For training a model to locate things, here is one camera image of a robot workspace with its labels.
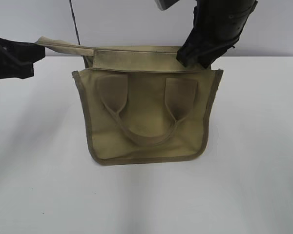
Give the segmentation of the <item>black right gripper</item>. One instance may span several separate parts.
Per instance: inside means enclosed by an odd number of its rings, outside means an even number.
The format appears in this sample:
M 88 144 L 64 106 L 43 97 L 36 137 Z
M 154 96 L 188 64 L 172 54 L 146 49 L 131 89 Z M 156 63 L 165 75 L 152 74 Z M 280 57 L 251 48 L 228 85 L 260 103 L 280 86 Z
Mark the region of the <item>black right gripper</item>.
M 256 0 L 198 0 L 193 29 L 176 59 L 184 67 L 197 63 L 210 67 L 239 41 L 257 4 Z

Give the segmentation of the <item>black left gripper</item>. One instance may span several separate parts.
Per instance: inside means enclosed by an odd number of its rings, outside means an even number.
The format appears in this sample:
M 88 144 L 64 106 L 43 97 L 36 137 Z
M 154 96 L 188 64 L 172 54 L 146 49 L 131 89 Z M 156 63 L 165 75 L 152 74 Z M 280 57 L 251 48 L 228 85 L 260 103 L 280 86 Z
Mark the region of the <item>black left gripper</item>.
M 0 79 L 33 77 L 33 64 L 45 58 L 45 48 L 34 43 L 7 41 L 4 47 L 7 56 L 0 45 Z

